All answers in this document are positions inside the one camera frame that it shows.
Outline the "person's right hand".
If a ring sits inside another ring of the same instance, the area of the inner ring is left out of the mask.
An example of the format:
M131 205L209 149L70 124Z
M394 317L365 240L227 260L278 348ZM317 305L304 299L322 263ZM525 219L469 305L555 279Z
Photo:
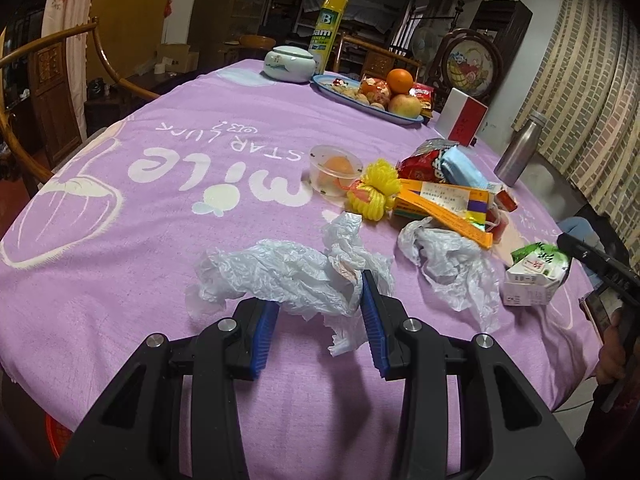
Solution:
M626 352L620 342L620 320L622 308L617 309L610 318L610 326L604 331L599 362L596 367L596 379L604 386L625 377Z

